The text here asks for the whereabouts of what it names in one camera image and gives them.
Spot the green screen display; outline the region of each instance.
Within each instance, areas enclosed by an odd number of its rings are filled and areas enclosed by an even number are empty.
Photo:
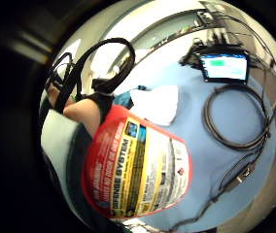
[[[211,60],[210,61],[211,66],[224,66],[223,60]]]

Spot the wire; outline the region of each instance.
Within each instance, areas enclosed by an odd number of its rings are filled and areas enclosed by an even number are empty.
[[[261,44],[262,48],[272,57],[272,62],[271,64],[269,65],[269,70],[272,71],[272,68],[273,66],[275,66],[275,69],[276,69],[276,62],[275,62],[275,58],[271,52],[271,50],[269,49],[269,47],[266,45],[266,43],[262,40],[262,38],[258,35],[258,33],[252,29],[250,26],[248,26],[245,22],[235,18],[235,17],[230,17],[230,16],[227,16],[221,12],[219,12],[220,15],[218,16],[219,18],[223,18],[223,19],[230,19],[230,20],[234,20],[236,22],[239,22],[241,23],[242,25],[244,25],[246,28],[248,28],[252,34],[256,37],[256,39],[259,41],[259,43]],[[263,128],[261,130],[261,133],[253,140],[251,141],[250,143],[248,144],[234,144],[234,143],[231,143],[229,141],[226,141],[224,138],[222,138],[222,135],[220,135],[217,131],[213,133],[213,135],[217,138],[217,139],[220,139],[222,142],[225,142],[227,143],[227,145],[232,148],[232,149],[239,149],[239,150],[255,150],[255,151],[252,151],[252,152],[249,152],[247,153],[246,155],[244,155],[241,159],[239,159],[231,168],[228,172],[226,172],[226,174],[224,175],[224,177],[222,178],[221,180],[221,183],[219,185],[219,188],[218,188],[218,194],[211,198],[204,206],[203,208],[201,209],[201,211],[199,212],[199,214],[196,216],[196,217],[193,217],[193,218],[188,218],[188,219],[185,219],[185,220],[181,220],[179,222],[177,222],[176,224],[173,225],[173,227],[171,228],[170,232],[173,232],[173,231],[176,231],[180,226],[182,225],[185,225],[185,224],[189,224],[189,223],[194,223],[194,222],[197,222],[198,220],[201,219],[201,217],[206,213],[206,211],[208,210],[208,208],[216,203],[219,199],[219,197],[225,192],[225,189],[227,187],[227,184],[224,184],[224,181],[234,172],[234,170],[236,170],[239,165],[245,161],[247,158],[251,157],[251,156],[255,156],[250,164],[254,165],[258,162],[262,152],[263,152],[263,149],[265,147],[265,144],[266,144],[266,141],[267,139],[270,137],[270,133],[269,133],[269,126],[272,122],[272,120],[275,118],[276,116],[276,105],[275,105],[275,108],[273,110],[273,113],[271,115],[271,117],[268,116],[268,112],[264,106],[264,101],[263,101],[263,97],[264,97],[264,90],[265,90],[265,81],[266,81],[266,71],[267,71],[267,68],[266,66],[262,63],[262,61],[259,59],[259,57],[257,55],[255,55],[257,61],[259,62],[259,64],[261,64],[262,67],[259,67],[259,66],[256,66],[256,68],[258,69],[261,69],[263,71],[263,86],[262,86],[262,92],[261,92],[261,96],[259,96],[254,90],[252,90],[251,88],[249,87],[237,87],[237,85],[235,86],[235,89],[244,89],[245,91],[247,91],[248,93],[250,93],[253,97],[255,97],[255,99],[257,99],[260,103],[260,106],[261,106],[261,109],[262,109],[262,112],[263,112],[263,115],[264,115],[264,124],[263,124]],[[211,119],[210,119],[210,116],[209,116],[209,105],[211,104],[211,101],[213,98],[215,98],[215,96],[222,92],[222,91],[225,91],[226,89],[229,88],[229,85],[226,85],[226,87],[223,87],[223,89],[217,89],[211,96],[210,98],[208,98],[208,100],[205,102],[205,106],[204,106],[204,118],[207,119],[207,123],[208,122],[212,122]]]
[[[214,124],[213,120],[211,119],[210,115],[210,108],[213,100],[216,98],[216,96],[220,93],[223,93],[228,90],[239,90],[239,91],[246,91],[249,94],[251,94],[255,99],[259,102],[263,116],[264,116],[264,124],[263,128],[261,129],[260,133],[256,136],[256,138],[248,143],[234,143],[226,139],[217,129],[216,125]],[[220,88],[216,88],[215,91],[209,96],[209,98],[206,100],[204,107],[203,107],[203,119],[205,121],[205,124],[207,125],[209,132],[212,134],[212,136],[224,144],[225,146],[234,149],[234,150],[253,150],[257,148],[261,142],[264,139],[265,134],[269,131],[269,124],[270,119],[267,113],[267,110],[264,106],[263,99],[250,87],[242,84],[227,84],[225,86],[222,86]]]

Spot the electrical cord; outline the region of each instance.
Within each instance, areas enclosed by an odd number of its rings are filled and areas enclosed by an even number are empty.
[[[240,90],[240,91],[246,91],[250,95],[252,95],[260,104],[263,116],[264,116],[264,124],[262,126],[262,129],[260,133],[256,136],[256,138],[248,143],[234,143],[226,139],[217,129],[215,123],[213,122],[210,114],[210,108],[211,104],[214,101],[215,97],[223,93],[225,91],[229,90]],[[269,133],[269,125],[271,123],[271,120],[268,116],[268,112],[265,108],[263,99],[250,87],[242,84],[227,84],[220,88],[216,88],[215,91],[209,96],[209,98],[206,100],[204,107],[203,107],[203,119],[205,121],[205,124],[207,125],[209,132],[212,134],[212,136],[217,139],[219,142],[224,144],[225,146],[234,149],[234,150],[253,150],[257,148],[263,141],[265,134]]]
[[[235,17],[230,17],[227,16],[223,13],[221,13],[218,18],[223,18],[223,19],[230,19],[230,20],[234,20],[236,22],[241,23],[242,25],[244,25],[246,28],[248,28],[249,31],[252,32],[252,34],[256,37],[256,39],[259,41],[260,45],[262,46],[262,48],[272,57],[271,63],[269,64],[269,70],[272,71],[273,67],[275,66],[276,69],[276,62],[275,62],[275,58],[271,52],[271,50],[269,49],[269,47],[266,45],[266,43],[263,41],[263,39],[259,36],[259,34],[252,29],[249,25],[247,25],[245,22],[235,18]],[[212,133],[212,135],[216,138],[219,139],[220,142],[222,142],[224,145],[228,146],[231,149],[234,150],[252,150],[251,152],[247,153],[246,155],[244,155],[241,159],[239,159],[232,167],[231,169],[226,172],[226,174],[224,175],[224,177],[222,178],[219,188],[218,188],[218,193],[217,195],[215,195],[213,198],[211,198],[204,206],[203,208],[200,210],[199,214],[196,217],[193,218],[188,218],[185,220],[181,220],[179,222],[177,222],[176,224],[173,225],[173,227],[171,227],[169,232],[174,232],[176,231],[180,226],[185,225],[185,224],[190,224],[190,223],[194,223],[197,222],[198,220],[201,219],[201,217],[206,213],[206,211],[208,210],[208,208],[210,208],[210,206],[214,203],[216,203],[219,200],[219,197],[225,193],[225,192],[229,192],[231,191],[233,188],[235,188],[237,185],[239,185],[240,183],[242,183],[245,179],[247,179],[249,177],[249,175],[255,170],[256,164],[263,152],[263,149],[265,147],[266,141],[267,139],[270,137],[270,133],[269,133],[269,126],[272,122],[272,120],[275,118],[276,116],[276,104],[275,104],[275,108],[272,112],[271,117],[269,117],[268,112],[265,108],[264,105],[264,101],[263,101],[263,97],[264,97],[264,90],[265,90],[265,81],[266,81],[266,71],[267,68],[266,66],[262,63],[262,61],[259,59],[259,57],[257,55],[255,55],[255,58],[257,59],[257,61],[259,62],[259,64],[262,66],[258,66],[258,65],[254,65],[252,68],[257,68],[257,69],[261,69],[261,71],[263,72],[263,87],[262,87],[262,92],[261,92],[261,96],[259,96],[253,89],[251,89],[250,87],[247,86],[243,86],[243,85],[237,85],[237,84],[229,84],[229,85],[225,85],[221,88],[218,88],[215,90],[215,92],[207,99],[207,101],[205,102],[204,105],[204,111],[203,111],[203,117],[206,121],[206,125],[211,129],[210,132]],[[232,143],[229,140],[227,140],[224,136],[222,136],[215,124],[212,122],[212,119],[209,115],[209,108],[211,105],[211,102],[213,101],[213,99],[220,93],[220,92],[224,92],[227,91],[229,89],[237,89],[237,90],[241,90],[241,91],[246,91],[248,92],[250,95],[252,95],[260,104],[263,115],[264,115],[264,123],[262,125],[262,130],[261,132],[257,135],[257,137],[252,140],[251,142],[247,143],[247,144],[237,144],[237,143]],[[250,161],[247,162],[246,165],[243,166],[243,169],[238,169],[241,166],[241,163],[244,162],[247,158],[253,157],[254,158]],[[227,182],[226,184],[224,184],[224,181],[228,179],[228,177],[238,169],[238,171],[240,171],[238,173],[237,176],[235,176],[232,180],[230,180],[229,182]]]

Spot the person's arm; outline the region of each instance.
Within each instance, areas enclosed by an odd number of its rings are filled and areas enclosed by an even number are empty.
[[[48,97],[53,107],[58,95],[59,90],[51,84],[48,90]],[[69,98],[63,114],[70,119],[82,123],[91,137],[94,136],[100,124],[101,116],[98,105],[91,99],[85,99],[75,103]]]
[[[94,136],[100,124],[98,105],[90,99],[84,99],[65,107],[63,114],[68,118],[81,122],[91,137]]]
[[[54,87],[51,83],[50,88],[48,90],[48,98],[49,98],[49,101],[50,101],[52,107],[54,107],[54,104],[56,102],[58,95],[59,95],[59,90],[56,87]],[[71,98],[69,98],[65,104],[65,107],[72,105],[74,103],[75,102]]]

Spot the black strap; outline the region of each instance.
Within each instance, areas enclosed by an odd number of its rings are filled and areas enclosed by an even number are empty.
[[[64,82],[64,85],[59,92],[58,98],[55,102],[54,109],[58,111],[59,113],[62,114],[65,103],[67,99],[69,98],[70,94],[72,93],[75,85],[78,83],[78,81],[81,81],[80,74],[83,70],[84,64],[88,57],[98,48],[100,48],[103,45],[109,44],[109,43],[119,43],[119,44],[124,44],[128,47],[129,49],[129,58],[126,60],[123,69],[116,74],[112,79],[99,83],[96,87],[95,90],[102,92],[102,93],[112,93],[123,81],[124,79],[128,76],[130,71],[132,70],[134,64],[135,64],[135,49],[134,47],[126,41],[124,38],[111,38],[107,39],[104,41],[101,41],[91,47],[89,50],[87,50],[81,58],[77,61],[75,64],[74,68],[72,69],[71,73],[69,74],[68,78]]]

